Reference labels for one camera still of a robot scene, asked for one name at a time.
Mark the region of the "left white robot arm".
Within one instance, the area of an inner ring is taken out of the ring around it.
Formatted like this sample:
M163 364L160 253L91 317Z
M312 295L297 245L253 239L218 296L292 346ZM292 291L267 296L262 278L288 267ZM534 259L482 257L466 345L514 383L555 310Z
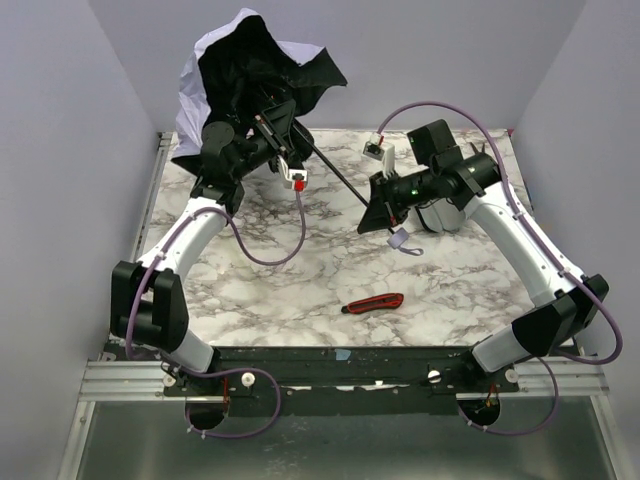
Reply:
M183 213L145 255L112 271L110 332L124 340L126 354L141 344L192 375L214 370L215 348L190 330L183 282L209 242L235 226L246 175L267 164L287 188L301 192L306 186L291 137L295 110L292 100L268 98L243 118L207 123L193 147L179 141L175 162L196 177Z

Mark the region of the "black grey umbrella case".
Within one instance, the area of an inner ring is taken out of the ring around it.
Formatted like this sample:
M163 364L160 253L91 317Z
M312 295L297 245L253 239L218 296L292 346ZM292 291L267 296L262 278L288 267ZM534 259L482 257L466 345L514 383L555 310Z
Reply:
M465 213L447 199L419 205L414 210L423 229L432 233L454 233L466 222Z

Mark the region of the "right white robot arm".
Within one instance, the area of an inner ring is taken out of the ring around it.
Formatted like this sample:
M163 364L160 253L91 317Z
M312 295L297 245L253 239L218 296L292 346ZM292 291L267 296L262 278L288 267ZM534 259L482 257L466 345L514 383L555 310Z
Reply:
M406 176L396 172L394 147L382 135L365 143L364 155L381 161L382 169L369 178L370 200L358 233L397 228L411 208L446 200L490 237L534 305L477 343L469 353L469 368L489 374L529 357L544 357L589 326L595 303L608 294L606 280L586 276L563 257L522 209L497 162L480 149L465 157L443 120L414 129L407 138L422 168Z

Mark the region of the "red black utility knife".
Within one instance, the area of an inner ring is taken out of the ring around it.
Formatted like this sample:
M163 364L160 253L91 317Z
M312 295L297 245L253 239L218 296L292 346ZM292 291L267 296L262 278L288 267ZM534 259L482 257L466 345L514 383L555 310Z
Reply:
M395 310L404 302L401 293L386 293L357 300L341 307L343 314L360 315L376 310Z

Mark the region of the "lavender umbrella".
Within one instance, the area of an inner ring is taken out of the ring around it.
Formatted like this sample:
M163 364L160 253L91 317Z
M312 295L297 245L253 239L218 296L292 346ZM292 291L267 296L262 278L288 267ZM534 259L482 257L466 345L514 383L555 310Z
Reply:
M195 146L207 123L243 118L268 98L294 99L291 137L303 168L315 140L300 117L311 112L328 89L347 84L326 48L278 41L260 14L243 8L230 23L196 42L181 72L173 161L176 164L179 141Z

